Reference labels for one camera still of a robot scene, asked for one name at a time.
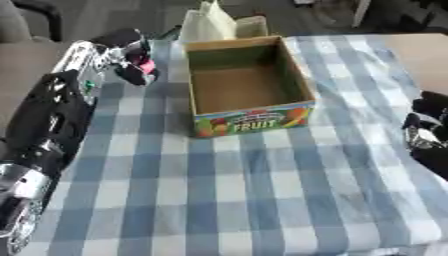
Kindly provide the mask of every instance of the fruit illustration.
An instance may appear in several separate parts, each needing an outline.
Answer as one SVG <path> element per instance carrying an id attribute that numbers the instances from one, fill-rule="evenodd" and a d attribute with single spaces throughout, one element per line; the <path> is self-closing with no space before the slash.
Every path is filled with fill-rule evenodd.
<path id="1" fill-rule="evenodd" d="M 297 124 L 303 124 L 302 121 L 308 115 L 309 111 L 308 108 L 295 108 L 289 110 L 286 114 L 286 120 L 284 120 L 285 124 L 283 127 L 289 128 Z"/>
<path id="2" fill-rule="evenodd" d="M 213 135 L 213 126 L 210 123 L 210 120 L 203 118 L 197 122 L 198 127 L 198 136 L 200 137 L 209 137 Z"/>
<path id="3" fill-rule="evenodd" d="M 226 135 L 227 134 L 227 121 L 224 118 L 216 118 L 211 121 L 213 125 L 213 130 L 215 131 L 216 135 Z"/>
<path id="4" fill-rule="evenodd" d="M 295 108 L 288 110 L 286 116 L 289 120 L 302 119 L 308 113 L 307 108 Z"/>
<path id="5" fill-rule="evenodd" d="M 199 137 L 210 137 L 213 136 L 213 132 L 209 130 L 199 130 L 198 132 Z"/>

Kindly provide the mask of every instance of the open cardboard box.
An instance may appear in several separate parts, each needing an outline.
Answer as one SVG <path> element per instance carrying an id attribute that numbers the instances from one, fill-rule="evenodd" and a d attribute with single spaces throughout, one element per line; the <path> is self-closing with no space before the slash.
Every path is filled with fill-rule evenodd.
<path id="1" fill-rule="evenodd" d="M 280 36 L 186 45 L 198 137 L 305 125 L 315 98 Z"/>

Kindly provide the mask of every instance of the pink object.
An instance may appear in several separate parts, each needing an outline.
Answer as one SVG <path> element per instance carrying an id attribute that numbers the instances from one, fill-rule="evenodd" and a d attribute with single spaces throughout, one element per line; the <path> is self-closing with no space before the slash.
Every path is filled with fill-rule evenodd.
<path id="1" fill-rule="evenodd" d="M 140 65 L 140 68 L 145 72 L 145 74 L 151 73 L 156 68 L 156 64 L 153 60 L 149 60 L 145 64 Z"/>

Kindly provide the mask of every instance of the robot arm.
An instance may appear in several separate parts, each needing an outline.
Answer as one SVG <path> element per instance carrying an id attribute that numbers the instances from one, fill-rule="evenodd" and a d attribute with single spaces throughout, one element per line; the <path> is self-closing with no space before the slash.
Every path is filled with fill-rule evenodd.
<path id="1" fill-rule="evenodd" d="M 27 245 L 85 137 L 106 70 L 138 86 L 158 77 L 149 41 L 137 30 L 78 41 L 11 119 L 0 159 L 0 256 Z"/>

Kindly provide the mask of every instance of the tablecloth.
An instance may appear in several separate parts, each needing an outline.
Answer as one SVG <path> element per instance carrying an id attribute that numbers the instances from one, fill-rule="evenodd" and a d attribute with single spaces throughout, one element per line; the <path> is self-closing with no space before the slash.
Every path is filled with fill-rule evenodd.
<path id="1" fill-rule="evenodd" d="M 104 86 L 21 255 L 422 255 L 442 246 L 448 186 L 403 145 L 419 91 L 391 51 L 377 36 L 285 41 L 316 93 L 307 127 L 190 137 L 180 47 L 156 42 L 160 81 Z"/>

